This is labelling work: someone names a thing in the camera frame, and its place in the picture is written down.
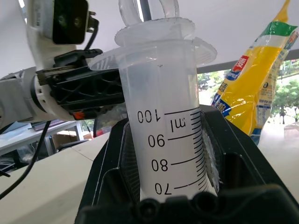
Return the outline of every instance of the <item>green label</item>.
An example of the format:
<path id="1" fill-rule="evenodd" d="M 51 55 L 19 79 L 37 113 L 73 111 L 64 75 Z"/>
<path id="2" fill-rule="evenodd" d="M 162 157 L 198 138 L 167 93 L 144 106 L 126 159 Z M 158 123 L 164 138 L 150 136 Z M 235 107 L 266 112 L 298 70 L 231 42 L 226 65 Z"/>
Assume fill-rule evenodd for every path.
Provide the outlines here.
<path id="1" fill-rule="evenodd" d="M 289 36 L 296 29 L 297 26 L 291 26 L 285 22 L 271 22 L 267 28 L 262 32 L 260 36 L 265 35 L 278 35 L 278 36 Z"/>

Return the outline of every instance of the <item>desk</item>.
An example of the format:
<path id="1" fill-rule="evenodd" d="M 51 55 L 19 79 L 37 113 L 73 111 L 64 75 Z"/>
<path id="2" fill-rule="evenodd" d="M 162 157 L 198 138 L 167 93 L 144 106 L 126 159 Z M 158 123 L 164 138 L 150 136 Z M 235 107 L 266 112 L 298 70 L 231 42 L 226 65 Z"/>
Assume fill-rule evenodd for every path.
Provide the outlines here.
<path id="1" fill-rule="evenodd" d="M 53 127 L 50 127 L 47 131 L 46 136 L 50 136 L 53 134 L 56 134 L 57 132 L 69 129 L 75 127 L 77 138 L 78 140 L 83 140 L 82 136 L 82 130 L 81 125 L 79 121 L 69 121 L 65 122 Z M 0 156 L 4 155 L 6 153 L 10 153 L 17 148 L 30 144 L 32 142 L 38 141 L 42 135 L 41 131 L 34 131 L 31 128 L 31 125 L 28 124 L 24 127 L 20 127 L 18 129 L 15 129 L 11 132 L 8 132 L 6 134 L 0 135 Z M 49 141 L 47 138 L 45 138 L 45 143 L 47 145 L 48 154 L 52 155 L 53 152 L 49 149 Z"/>
<path id="2" fill-rule="evenodd" d="M 25 180 L 0 200 L 1 224 L 73 224 L 94 158 L 109 133 L 38 161 Z M 0 177 L 0 192 L 25 168 Z"/>

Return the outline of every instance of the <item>red label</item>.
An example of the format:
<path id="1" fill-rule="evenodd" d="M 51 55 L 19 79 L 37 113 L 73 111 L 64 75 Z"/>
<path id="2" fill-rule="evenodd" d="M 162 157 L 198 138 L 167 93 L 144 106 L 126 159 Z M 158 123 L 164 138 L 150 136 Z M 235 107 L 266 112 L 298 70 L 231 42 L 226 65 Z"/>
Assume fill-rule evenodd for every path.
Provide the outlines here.
<path id="1" fill-rule="evenodd" d="M 248 61 L 248 56 L 243 55 L 233 67 L 233 71 L 242 71 Z"/>

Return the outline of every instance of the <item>plastic graduated cylinder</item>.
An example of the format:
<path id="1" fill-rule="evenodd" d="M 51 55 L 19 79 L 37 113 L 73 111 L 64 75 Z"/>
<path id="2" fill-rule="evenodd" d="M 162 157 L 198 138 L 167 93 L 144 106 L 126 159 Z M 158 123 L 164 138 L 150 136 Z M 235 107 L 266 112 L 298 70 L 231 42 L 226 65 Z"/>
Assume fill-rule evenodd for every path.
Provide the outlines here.
<path id="1" fill-rule="evenodd" d="M 195 46 L 157 41 L 116 56 L 137 156 L 141 199 L 207 190 Z"/>

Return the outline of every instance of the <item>yellow bag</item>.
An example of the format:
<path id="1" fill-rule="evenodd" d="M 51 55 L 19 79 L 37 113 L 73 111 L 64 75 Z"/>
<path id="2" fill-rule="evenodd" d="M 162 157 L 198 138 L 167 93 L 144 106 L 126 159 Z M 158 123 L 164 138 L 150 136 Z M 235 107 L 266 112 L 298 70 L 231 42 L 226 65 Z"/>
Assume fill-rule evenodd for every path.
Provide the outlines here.
<path id="1" fill-rule="evenodd" d="M 256 144 L 271 112 L 280 65 L 298 37 L 297 26 L 286 23 L 289 3 L 226 75 L 212 101 Z"/>

